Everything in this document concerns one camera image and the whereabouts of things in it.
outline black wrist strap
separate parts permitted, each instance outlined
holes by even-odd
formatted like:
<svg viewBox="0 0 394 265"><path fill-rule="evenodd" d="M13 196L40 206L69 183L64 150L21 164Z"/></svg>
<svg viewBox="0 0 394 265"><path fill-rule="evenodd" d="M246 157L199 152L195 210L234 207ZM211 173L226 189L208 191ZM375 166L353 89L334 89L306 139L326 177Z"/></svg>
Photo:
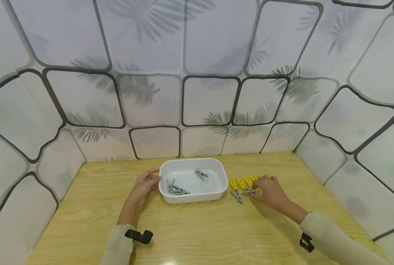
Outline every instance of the black wrist strap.
<svg viewBox="0 0 394 265"><path fill-rule="evenodd" d="M312 238L306 235L305 233L302 234L302 237L300 238L300 246L309 253L311 253L315 247L312 245Z"/></svg>
<svg viewBox="0 0 394 265"><path fill-rule="evenodd" d="M147 245L148 243L150 243L151 239L153 238L153 233L151 231L145 230L144 234L141 234L138 231L129 229L125 233L125 237L132 238L133 240L136 240L140 243L143 243L144 245Z"/></svg>

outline table surface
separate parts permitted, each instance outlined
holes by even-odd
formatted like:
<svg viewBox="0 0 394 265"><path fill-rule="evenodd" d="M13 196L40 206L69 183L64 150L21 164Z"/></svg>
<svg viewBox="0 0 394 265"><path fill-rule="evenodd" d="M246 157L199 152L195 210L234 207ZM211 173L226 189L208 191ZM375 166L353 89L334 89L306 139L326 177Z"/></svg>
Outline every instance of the table surface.
<svg viewBox="0 0 394 265"><path fill-rule="evenodd" d="M330 217L343 231L384 257L318 179L290 152L214 156L229 179L277 176L290 199ZM28 265L99 264L108 235L135 179L169 159L92 162L80 168ZM216 201L168 204L150 194L138 230L149 245L135 244L130 264L335 264L316 249L300 247L301 230L288 218L230 189Z"/></svg>

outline beige sleeve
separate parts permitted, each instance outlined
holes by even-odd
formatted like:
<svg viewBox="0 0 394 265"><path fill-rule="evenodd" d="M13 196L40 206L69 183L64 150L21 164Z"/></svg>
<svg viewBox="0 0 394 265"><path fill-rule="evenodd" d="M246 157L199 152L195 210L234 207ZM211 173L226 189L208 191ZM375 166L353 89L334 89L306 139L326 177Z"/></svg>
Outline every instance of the beige sleeve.
<svg viewBox="0 0 394 265"><path fill-rule="evenodd" d="M113 227L107 240L106 250L100 265L128 265L134 247L133 240L125 237L129 229L134 229L130 224Z"/></svg>
<svg viewBox="0 0 394 265"><path fill-rule="evenodd" d="M316 249L340 265L387 264L319 212L309 213L300 224L300 228L312 238L312 245Z"/></svg>

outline patterned wall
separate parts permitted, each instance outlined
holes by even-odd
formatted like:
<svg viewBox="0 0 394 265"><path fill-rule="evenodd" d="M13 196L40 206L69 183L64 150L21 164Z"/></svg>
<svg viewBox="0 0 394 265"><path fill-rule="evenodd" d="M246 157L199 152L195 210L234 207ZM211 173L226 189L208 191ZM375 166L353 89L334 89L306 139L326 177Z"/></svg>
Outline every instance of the patterned wall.
<svg viewBox="0 0 394 265"><path fill-rule="evenodd" d="M273 151L394 262L393 1L0 0L0 264L85 161Z"/></svg>

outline plastic tray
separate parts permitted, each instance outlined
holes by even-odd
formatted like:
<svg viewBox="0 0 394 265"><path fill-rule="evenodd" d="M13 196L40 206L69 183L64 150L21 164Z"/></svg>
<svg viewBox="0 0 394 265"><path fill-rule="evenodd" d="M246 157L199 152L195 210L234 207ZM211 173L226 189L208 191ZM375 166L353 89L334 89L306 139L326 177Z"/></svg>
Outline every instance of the plastic tray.
<svg viewBox="0 0 394 265"><path fill-rule="evenodd" d="M200 170L208 174L202 181L195 173ZM228 178L219 160L214 158L193 158L169 160L160 167L162 180L159 190L170 204L219 199L228 188ZM173 195L168 192L168 182L175 179L175 186L190 192L188 195Z"/></svg>

